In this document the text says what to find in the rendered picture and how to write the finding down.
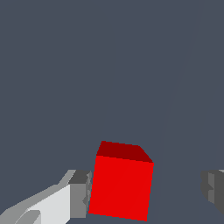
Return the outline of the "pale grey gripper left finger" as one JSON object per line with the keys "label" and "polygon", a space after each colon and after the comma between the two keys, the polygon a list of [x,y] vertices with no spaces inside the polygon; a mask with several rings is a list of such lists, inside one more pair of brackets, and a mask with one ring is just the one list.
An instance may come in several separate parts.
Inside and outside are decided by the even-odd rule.
{"label": "pale grey gripper left finger", "polygon": [[6,209],[0,224],[67,224],[71,218],[85,218],[91,178],[91,171],[68,170],[57,185]]}

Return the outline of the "red cube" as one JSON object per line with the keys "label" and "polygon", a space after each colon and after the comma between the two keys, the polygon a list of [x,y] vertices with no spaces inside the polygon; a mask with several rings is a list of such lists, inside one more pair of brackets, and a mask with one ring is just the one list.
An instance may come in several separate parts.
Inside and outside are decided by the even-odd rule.
{"label": "red cube", "polygon": [[147,221],[153,167],[140,146],[102,141],[96,153],[88,212]]}

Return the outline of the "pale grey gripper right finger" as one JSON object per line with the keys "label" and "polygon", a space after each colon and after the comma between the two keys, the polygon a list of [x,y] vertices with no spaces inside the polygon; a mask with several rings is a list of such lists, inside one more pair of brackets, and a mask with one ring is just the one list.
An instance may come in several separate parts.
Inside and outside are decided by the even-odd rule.
{"label": "pale grey gripper right finger", "polygon": [[202,171],[200,178],[203,196],[224,214],[224,170]]}

